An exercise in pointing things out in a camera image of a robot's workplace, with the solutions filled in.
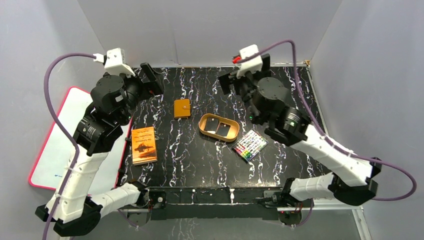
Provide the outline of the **orange leather card holder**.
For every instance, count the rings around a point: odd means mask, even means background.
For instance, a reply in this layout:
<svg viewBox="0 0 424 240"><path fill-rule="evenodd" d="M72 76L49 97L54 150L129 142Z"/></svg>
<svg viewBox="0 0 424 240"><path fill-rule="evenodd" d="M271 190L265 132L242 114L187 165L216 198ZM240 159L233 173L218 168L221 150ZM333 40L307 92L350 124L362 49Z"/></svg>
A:
<svg viewBox="0 0 424 240"><path fill-rule="evenodd" d="M191 104L189 99L177 99L174 101L174 118L189 118L191 116Z"/></svg>

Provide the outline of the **yellow oval tray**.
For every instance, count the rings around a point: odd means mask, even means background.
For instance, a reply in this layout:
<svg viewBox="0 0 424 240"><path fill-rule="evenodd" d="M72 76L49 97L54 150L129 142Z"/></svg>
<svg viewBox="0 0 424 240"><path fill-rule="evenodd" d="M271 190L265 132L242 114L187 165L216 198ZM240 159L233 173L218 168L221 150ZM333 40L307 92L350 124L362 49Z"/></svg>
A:
<svg viewBox="0 0 424 240"><path fill-rule="evenodd" d="M240 130L240 125L235 120L212 113L204 114L198 123L198 127L203 135L227 143L234 142L238 138Z"/></svg>

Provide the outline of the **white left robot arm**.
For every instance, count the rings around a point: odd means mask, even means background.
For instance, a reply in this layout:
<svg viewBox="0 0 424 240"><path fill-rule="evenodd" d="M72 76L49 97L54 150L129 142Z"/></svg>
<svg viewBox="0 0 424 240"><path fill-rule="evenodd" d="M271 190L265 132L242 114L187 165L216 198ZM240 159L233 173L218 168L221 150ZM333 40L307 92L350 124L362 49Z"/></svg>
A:
<svg viewBox="0 0 424 240"><path fill-rule="evenodd" d="M140 67L147 81L136 74L105 73L90 92L92 101L70 136L75 152L67 163L61 184L51 200L35 210L45 223L54 222L53 229L60 237L84 236L109 213L127 205L144 208L150 203L148 187L136 180L102 194L88 194L134 109L140 102L164 92L160 84L162 74L146 62Z"/></svg>

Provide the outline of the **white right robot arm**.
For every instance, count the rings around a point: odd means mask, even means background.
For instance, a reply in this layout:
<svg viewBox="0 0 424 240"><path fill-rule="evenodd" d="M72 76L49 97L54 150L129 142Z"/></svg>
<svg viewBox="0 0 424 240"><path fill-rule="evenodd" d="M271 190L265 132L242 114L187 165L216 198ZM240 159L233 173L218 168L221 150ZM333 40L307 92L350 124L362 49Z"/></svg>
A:
<svg viewBox="0 0 424 240"><path fill-rule="evenodd" d="M295 207L309 199L337 199L359 206L373 199L378 190L374 181L382 166L357 160L353 153L329 144L311 119L288 104L291 91L272 77L270 55L260 57L259 68L240 76L235 70L218 76L224 94L234 87L251 115L253 124L267 124L264 133L274 141L300 151L329 169L329 173L310 178L288 178L280 194L266 197L264 203Z"/></svg>

